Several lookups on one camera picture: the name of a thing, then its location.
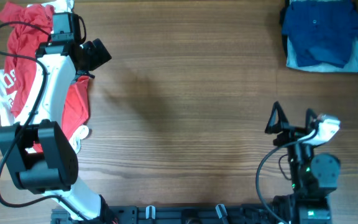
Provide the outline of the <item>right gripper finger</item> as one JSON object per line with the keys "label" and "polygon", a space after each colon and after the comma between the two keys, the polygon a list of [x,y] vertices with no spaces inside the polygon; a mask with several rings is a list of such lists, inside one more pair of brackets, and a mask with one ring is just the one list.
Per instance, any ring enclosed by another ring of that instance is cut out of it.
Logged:
{"label": "right gripper finger", "polygon": [[315,121],[317,117],[317,114],[311,108],[306,110],[305,129],[307,134],[311,133],[312,130],[315,130]]}
{"label": "right gripper finger", "polygon": [[265,128],[265,134],[278,134],[289,128],[289,122],[278,101],[273,104],[272,112]]}

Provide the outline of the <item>blue t-shirt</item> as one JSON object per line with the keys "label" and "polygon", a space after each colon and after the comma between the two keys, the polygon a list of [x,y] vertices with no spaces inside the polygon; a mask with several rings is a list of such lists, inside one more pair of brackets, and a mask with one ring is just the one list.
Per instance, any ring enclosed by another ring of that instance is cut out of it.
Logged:
{"label": "blue t-shirt", "polygon": [[299,67],[328,63],[343,68],[358,40],[353,1],[290,1],[282,27]]}

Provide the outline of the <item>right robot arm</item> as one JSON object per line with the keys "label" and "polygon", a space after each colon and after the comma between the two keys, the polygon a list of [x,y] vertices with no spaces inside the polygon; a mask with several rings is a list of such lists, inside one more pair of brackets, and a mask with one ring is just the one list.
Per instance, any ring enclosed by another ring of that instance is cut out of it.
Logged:
{"label": "right robot arm", "polygon": [[279,102],[272,106],[265,133],[276,134],[264,162],[280,149],[286,149],[292,194],[276,196],[272,203],[260,197],[262,205],[276,223],[331,223],[329,194],[337,189],[340,160],[314,150],[329,142],[340,129],[340,120],[328,114],[306,111],[303,127],[292,126]]}

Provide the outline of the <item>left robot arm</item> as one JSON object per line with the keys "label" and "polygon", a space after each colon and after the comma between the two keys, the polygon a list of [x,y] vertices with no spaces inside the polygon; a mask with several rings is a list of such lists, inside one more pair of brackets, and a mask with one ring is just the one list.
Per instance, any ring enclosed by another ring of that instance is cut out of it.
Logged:
{"label": "left robot arm", "polygon": [[16,123],[0,127],[0,168],[36,202],[52,199],[75,223],[116,223],[105,199],[79,178],[78,158],[60,125],[69,87],[111,56],[99,39],[88,41],[83,19],[72,12],[53,15],[53,31],[32,57],[32,88]]}

